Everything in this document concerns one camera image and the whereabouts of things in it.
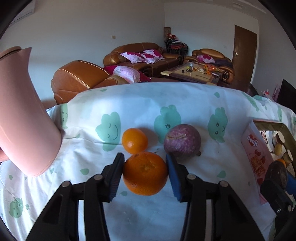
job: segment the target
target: brown leather sofa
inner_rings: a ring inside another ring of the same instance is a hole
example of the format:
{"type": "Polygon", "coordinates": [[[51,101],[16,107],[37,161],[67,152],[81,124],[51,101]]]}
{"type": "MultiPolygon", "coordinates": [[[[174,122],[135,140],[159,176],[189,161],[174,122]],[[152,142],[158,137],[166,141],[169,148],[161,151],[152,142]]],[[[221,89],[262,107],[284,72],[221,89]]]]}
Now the brown leather sofa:
{"type": "MultiPolygon", "coordinates": [[[[184,64],[187,62],[194,62],[197,64],[204,65],[205,63],[199,62],[197,56],[207,54],[211,56],[214,60],[225,60],[231,63],[231,60],[227,58],[224,54],[214,50],[214,49],[197,49],[192,51],[192,56],[187,56],[184,58],[184,64]]],[[[231,84],[234,80],[234,69],[228,66],[220,66],[219,69],[222,71],[222,79],[228,84],[231,84]]]]}
{"type": "Polygon", "coordinates": [[[155,43],[135,43],[119,46],[113,49],[110,54],[104,58],[104,66],[109,65],[124,65],[129,66],[143,72],[149,77],[159,77],[162,71],[176,67],[181,64],[182,57],[178,54],[165,53],[163,48],[155,43]],[[136,52],[140,53],[144,50],[156,49],[158,50],[165,59],[159,60],[154,64],[136,63],[132,64],[128,59],[121,56],[124,52],[136,52]]]}
{"type": "MultiPolygon", "coordinates": [[[[174,82],[176,80],[152,78],[151,82],[174,82]]],[[[111,75],[93,63],[76,60],[59,68],[51,81],[54,99],[57,104],[64,104],[78,93],[94,88],[128,84],[117,75],[111,75]]]]}

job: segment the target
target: wooden door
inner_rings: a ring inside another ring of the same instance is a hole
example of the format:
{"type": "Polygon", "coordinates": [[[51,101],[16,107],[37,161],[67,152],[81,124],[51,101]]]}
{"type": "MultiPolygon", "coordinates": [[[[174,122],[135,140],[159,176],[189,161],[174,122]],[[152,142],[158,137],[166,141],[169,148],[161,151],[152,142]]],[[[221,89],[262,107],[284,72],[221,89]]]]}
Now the wooden door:
{"type": "Polygon", "coordinates": [[[236,89],[247,91],[254,70],[257,34],[236,25],[234,31],[233,84],[236,89]]]}

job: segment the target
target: purple vegetable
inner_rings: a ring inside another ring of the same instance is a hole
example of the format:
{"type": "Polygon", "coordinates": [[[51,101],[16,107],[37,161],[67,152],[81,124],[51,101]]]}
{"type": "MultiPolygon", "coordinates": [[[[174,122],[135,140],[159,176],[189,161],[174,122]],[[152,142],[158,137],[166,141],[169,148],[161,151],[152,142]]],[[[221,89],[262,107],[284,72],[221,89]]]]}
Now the purple vegetable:
{"type": "Polygon", "coordinates": [[[166,134],[163,146],[166,153],[171,152],[175,157],[199,156],[201,137],[193,126],[180,124],[166,134]]]}

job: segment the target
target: ceiling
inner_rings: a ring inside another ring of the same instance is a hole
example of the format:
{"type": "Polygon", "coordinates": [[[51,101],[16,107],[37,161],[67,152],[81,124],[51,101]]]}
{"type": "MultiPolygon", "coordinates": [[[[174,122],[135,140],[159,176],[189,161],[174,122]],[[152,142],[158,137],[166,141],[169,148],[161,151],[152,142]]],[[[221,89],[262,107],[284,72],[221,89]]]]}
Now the ceiling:
{"type": "Polygon", "coordinates": [[[264,16],[269,11],[258,0],[164,0],[164,2],[199,2],[231,8],[255,18],[264,16]]]}

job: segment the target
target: small orange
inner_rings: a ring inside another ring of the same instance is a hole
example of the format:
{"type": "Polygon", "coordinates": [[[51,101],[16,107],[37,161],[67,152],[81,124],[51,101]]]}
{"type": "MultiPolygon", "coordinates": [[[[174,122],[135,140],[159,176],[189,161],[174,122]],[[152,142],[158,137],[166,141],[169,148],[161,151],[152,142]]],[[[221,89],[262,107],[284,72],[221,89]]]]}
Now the small orange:
{"type": "Polygon", "coordinates": [[[158,193],[166,184],[167,176],[167,166],[162,158],[148,151],[132,155],[123,166],[124,183],[138,195],[158,193]]]}
{"type": "Polygon", "coordinates": [[[130,128],[122,135],[122,145],[128,153],[137,154],[146,150],[148,138],[140,129],[130,128]]]}
{"type": "Polygon", "coordinates": [[[286,162],[284,161],[284,159],[277,159],[277,161],[280,161],[286,167],[286,162]]]}

